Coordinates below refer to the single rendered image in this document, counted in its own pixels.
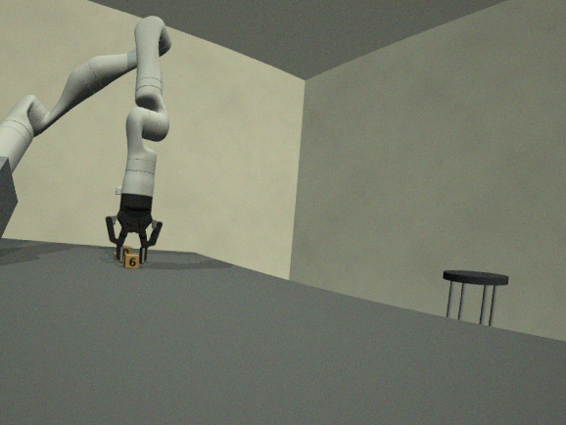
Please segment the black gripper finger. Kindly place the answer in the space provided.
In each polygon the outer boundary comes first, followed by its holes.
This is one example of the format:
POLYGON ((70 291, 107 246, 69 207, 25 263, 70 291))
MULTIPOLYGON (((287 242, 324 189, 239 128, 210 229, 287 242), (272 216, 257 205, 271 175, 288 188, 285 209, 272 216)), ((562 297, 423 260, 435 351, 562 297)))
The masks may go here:
POLYGON ((129 231, 129 228, 132 224, 133 218, 129 217, 126 221, 124 228, 121 228, 119 233, 118 239, 115 236, 114 225, 116 224, 116 220, 118 219, 117 215, 114 216, 107 216, 106 223, 108 228, 109 239, 112 243, 117 245, 117 260, 119 263, 123 262, 123 243, 129 231), (123 232, 122 232, 123 231, 123 232), (120 237, 120 238, 119 238, 120 237))
POLYGON ((139 235, 140 238, 140 243, 141 243, 141 248, 140 248, 140 256, 139 256, 139 263, 140 264, 144 264, 144 261, 146 261, 147 259, 147 249, 151 246, 155 246, 156 242, 158 240, 160 231, 162 229, 163 223, 160 221, 156 221, 156 220, 152 220, 152 234, 150 236, 149 241, 147 241, 147 234, 146 234, 146 229, 145 229, 145 222, 143 218, 139 218, 138 220, 139 222, 139 227, 140 227, 140 232, 141 234, 139 235), (142 239, 142 241, 141 241, 142 239))

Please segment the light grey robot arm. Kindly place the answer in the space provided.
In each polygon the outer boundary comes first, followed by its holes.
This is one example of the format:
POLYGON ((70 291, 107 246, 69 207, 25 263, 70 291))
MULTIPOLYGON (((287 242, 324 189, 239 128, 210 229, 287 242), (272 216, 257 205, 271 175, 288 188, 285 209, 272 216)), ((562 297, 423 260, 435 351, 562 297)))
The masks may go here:
POLYGON ((153 197, 157 154, 144 145, 142 138, 159 142, 169 130, 160 56, 170 49, 171 39, 165 23, 155 16, 142 19, 134 34, 135 49, 120 55, 93 57, 75 68, 50 112, 33 95, 24 96, 13 106, 0 123, 0 156, 9 158, 12 174, 33 137, 82 101, 137 68, 135 103, 138 107, 132 109, 126 119, 127 162, 122 189, 118 186, 116 194, 153 197))

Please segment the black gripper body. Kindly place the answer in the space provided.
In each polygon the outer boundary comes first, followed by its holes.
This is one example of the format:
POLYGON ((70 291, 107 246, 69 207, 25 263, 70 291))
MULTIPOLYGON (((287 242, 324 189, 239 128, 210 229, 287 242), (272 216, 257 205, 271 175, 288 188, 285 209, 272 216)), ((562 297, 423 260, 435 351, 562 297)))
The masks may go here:
POLYGON ((141 234, 138 220, 139 218, 144 219, 145 229, 150 225, 153 220, 151 216, 152 201, 153 197, 151 196, 121 193, 117 216, 122 229, 127 219, 132 217, 133 221, 128 233, 135 232, 141 234))

